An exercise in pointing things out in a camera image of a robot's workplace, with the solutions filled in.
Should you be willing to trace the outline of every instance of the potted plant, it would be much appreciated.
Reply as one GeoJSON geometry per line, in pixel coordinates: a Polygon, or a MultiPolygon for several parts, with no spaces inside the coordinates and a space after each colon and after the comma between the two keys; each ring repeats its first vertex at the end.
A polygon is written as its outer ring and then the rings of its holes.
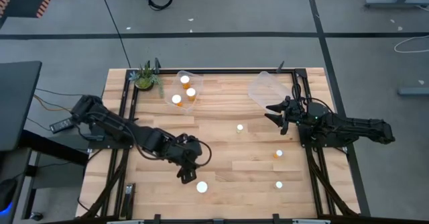
{"type": "Polygon", "coordinates": [[[145,68],[140,65],[139,70],[133,71],[129,75],[129,80],[132,80],[135,87],[141,91],[150,91],[155,84],[158,84],[160,97],[164,96],[164,84],[162,79],[154,74],[154,70],[149,67],[148,63],[145,65],[145,68]]]}

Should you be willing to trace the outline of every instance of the wooden tabletop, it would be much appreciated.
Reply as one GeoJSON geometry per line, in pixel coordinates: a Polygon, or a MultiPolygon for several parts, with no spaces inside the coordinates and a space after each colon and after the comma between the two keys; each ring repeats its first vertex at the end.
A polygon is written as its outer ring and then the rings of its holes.
{"type": "MultiPolygon", "coordinates": [[[[110,69],[103,103],[119,111],[125,69],[110,69]]],[[[307,68],[313,97],[332,107],[330,90],[323,68],[307,68]]],[[[197,180],[182,184],[176,178],[178,166],[166,161],[149,161],[133,148],[129,155],[125,184],[136,183],[134,219],[269,219],[273,213],[281,218],[316,217],[306,155],[300,145],[298,129],[290,124],[287,135],[263,114],[265,110],[247,95],[247,85],[256,74],[204,74],[204,90],[198,96],[194,110],[183,115],[158,95],[157,87],[140,92],[135,117],[138,125],[161,127],[180,135],[195,135],[212,149],[211,162],[197,170],[197,180]],[[238,124],[244,126],[237,133],[238,124]],[[275,159],[276,150],[283,156],[275,159]],[[205,181],[206,193],[196,190],[205,181]],[[281,181],[278,189],[275,183],[281,181]]],[[[291,89],[290,74],[274,75],[291,89]]],[[[175,75],[163,75],[166,88],[175,75]]],[[[129,114],[131,93],[125,116],[129,114]]],[[[205,162],[208,154],[197,162],[205,162]]],[[[346,156],[333,148],[324,149],[330,181],[349,205],[359,212],[355,188],[346,156]]],[[[105,186],[110,150],[103,150],[88,164],[80,194],[86,207],[91,206],[105,186]]],[[[319,183],[324,212],[328,213],[326,197],[319,183]]],[[[116,190],[112,191],[109,214],[113,213],[116,190]]],[[[78,207],[76,215],[84,209],[78,207]]]]}

